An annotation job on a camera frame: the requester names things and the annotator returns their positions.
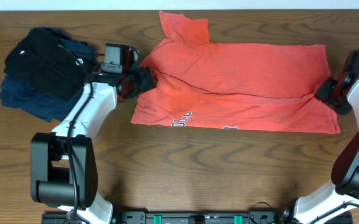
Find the red t-shirt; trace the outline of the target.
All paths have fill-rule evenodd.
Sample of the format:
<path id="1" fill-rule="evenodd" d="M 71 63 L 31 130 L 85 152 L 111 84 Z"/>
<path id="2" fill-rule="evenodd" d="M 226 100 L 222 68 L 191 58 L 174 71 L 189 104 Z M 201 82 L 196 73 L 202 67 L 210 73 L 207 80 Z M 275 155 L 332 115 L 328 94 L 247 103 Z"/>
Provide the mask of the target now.
<path id="1" fill-rule="evenodd" d="M 165 33 L 142 61 L 157 78 L 133 124 L 337 134 L 337 114 L 315 97 L 330 77 L 324 45 L 223 44 L 207 19 L 160 12 Z"/>

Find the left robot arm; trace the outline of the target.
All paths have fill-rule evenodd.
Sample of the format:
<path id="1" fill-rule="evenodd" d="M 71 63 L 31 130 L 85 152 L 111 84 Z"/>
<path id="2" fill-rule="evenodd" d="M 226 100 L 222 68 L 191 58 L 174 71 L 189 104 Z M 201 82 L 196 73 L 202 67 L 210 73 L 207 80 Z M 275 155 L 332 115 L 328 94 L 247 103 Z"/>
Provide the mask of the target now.
<path id="1" fill-rule="evenodd" d="M 154 89 L 149 67 L 127 72 L 90 73 L 68 116 L 51 132 L 30 142 L 30 194 L 35 202 L 60 209 L 45 213 L 42 223 L 118 223 L 114 206 L 98 193 L 93 141 L 120 101 Z"/>

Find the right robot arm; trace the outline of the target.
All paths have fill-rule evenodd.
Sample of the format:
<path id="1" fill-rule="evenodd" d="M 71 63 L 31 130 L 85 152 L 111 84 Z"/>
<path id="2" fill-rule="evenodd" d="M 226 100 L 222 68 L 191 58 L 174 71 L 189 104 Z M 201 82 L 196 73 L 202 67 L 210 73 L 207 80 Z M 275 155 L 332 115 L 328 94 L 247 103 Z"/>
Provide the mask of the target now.
<path id="1" fill-rule="evenodd" d="M 359 79 L 346 99 L 354 111 L 358 132 L 337 157 L 331 180 L 288 205 L 281 223 L 353 223 L 350 211 L 359 208 Z"/>

